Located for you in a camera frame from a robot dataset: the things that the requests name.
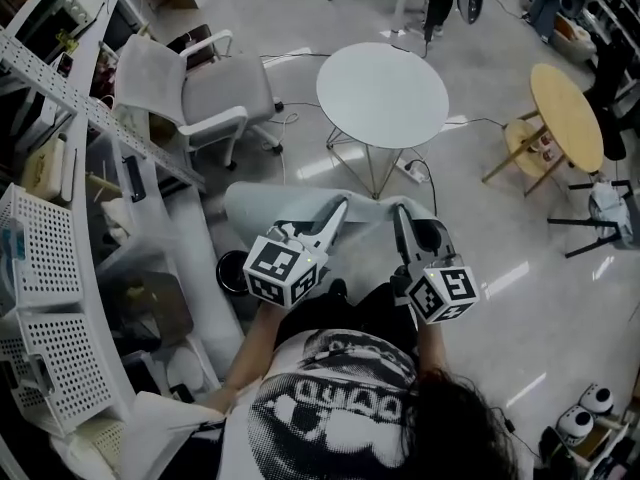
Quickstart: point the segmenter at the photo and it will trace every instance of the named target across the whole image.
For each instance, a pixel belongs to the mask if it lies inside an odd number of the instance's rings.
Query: wooden table leg
[[[531,144],[533,144],[540,137],[542,137],[546,131],[547,131],[547,127],[543,125],[536,133],[534,133],[531,137],[525,140],[518,149],[516,149],[507,158],[505,158],[493,171],[491,171],[484,178],[482,178],[482,183],[486,183],[487,181],[489,181],[496,174],[498,174],[502,169],[504,169],[507,165],[513,162],[513,160],[518,155],[520,155],[524,150],[526,150],[529,146],[531,146]]]
[[[539,179],[538,181],[536,181],[533,186],[531,186],[531,188],[529,188],[529,190],[527,190],[524,193],[524,196],[527,197],[529,194],[531,194],[531,192],[533,192],[535,189],[537,189],[544,180],[546,180],[549,176],[551,176],[553,174],[553,172],[560,167],[564,161],[567,159],[567,157],[564,156],[564,154],[560,155],[560,158],[558,158],[556,160],[556,163],[553,164],[551,167],[549,167],[549,169],[547,170],[547,172],[545,172]]]
[[[531,119],[532,117],[536,117],[538,114],[540,114],[540,112],[538,112],[538,109],[532,110],[531,112],[526,113],[523,116],[520,116],[517,120],[518,121],[526,121],[527,119]]]

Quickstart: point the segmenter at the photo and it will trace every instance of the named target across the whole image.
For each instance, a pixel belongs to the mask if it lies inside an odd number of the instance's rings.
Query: white round table
[[[384,189],[402,151],[435,137],[449,115],[449,96],[438,73],[417,55],[384,43],[360,43],[333,54],[316,82],[318,101],[334,129],[327,148],[374,199]],[[337,141],[341,135],[349,139]],[[365,145],[373,188],[351,169],[334,145]],[[399,150],[380,188],[376,187],[369,146]]]

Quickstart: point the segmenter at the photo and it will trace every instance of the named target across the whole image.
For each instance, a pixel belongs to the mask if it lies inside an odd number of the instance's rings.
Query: black shoe
[[[329,293],[331,295],[339,295],[340,297],[347,298],[347,283],[344,279],[334,279],[329,287]]]

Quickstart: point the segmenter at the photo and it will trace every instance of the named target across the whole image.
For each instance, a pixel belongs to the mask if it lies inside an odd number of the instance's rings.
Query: gray chair seat
[[[271,88],[259,57],[236,55],[187,76],[182,88],[182,111],[187,124],[236,106],[247,109],[247,126],[266,121],[275,113]]]

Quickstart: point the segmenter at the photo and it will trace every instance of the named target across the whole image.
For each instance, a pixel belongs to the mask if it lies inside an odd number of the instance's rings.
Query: microwave
[[[61,32],[74,38],[97,17],[106,0],[55,0],[23,39],[23,44],[45,62],[62,49],[56,38]]]

